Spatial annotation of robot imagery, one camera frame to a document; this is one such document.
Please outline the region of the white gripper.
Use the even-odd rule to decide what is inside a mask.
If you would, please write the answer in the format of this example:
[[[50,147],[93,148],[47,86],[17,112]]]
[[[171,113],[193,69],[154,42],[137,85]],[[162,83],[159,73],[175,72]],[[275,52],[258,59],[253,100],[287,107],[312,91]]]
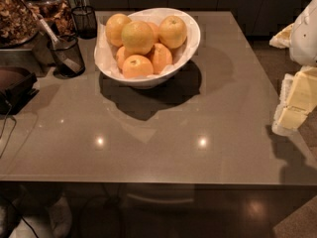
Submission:
[[[317,107],[317,0],[311,0],[294,24],[289,24],[269,44],[288,49],[290,58],[303,66],[295,75],[286,74],[280,89],[271,130],[280,136],[298,131]]]

